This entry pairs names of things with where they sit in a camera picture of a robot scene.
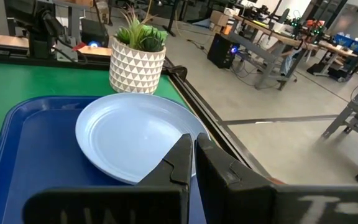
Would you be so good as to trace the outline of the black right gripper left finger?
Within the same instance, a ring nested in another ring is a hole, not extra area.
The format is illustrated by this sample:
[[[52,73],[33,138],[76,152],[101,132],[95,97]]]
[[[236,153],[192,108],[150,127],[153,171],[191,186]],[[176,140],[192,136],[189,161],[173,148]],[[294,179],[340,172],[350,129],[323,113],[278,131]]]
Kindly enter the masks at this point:
[[[188,223],[193,141],[182,135],[138,184],[54,188],[23,207],[24,223]]]

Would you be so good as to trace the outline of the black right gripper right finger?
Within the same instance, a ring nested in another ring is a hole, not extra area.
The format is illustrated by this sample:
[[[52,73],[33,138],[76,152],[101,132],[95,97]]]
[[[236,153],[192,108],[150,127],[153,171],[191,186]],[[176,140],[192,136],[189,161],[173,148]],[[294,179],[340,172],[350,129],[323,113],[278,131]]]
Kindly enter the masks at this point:
[[[275,184],[204,133],[195,162],[208,223],[358,223],[358,185]]]

